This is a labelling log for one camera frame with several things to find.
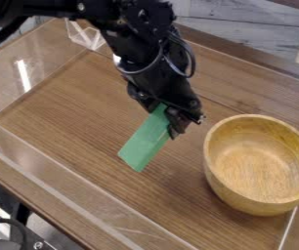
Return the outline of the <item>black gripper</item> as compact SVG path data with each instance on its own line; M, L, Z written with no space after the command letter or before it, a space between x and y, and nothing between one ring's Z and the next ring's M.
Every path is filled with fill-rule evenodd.
M153 112L159 104L167 119L167 134L171 140L182 135L191 122L201 123L202 104L187 79L170 69L154 68L145 71L129 71L127 94L146 112Z

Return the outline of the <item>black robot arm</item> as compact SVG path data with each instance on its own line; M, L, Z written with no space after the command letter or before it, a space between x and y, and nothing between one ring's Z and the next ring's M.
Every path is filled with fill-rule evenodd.
M31 17L81 20L95 27L127 81L127 95L146 111L166 106L170 137L201 122L202 104L189 83L195 57L167 0L0 0L0 44Z

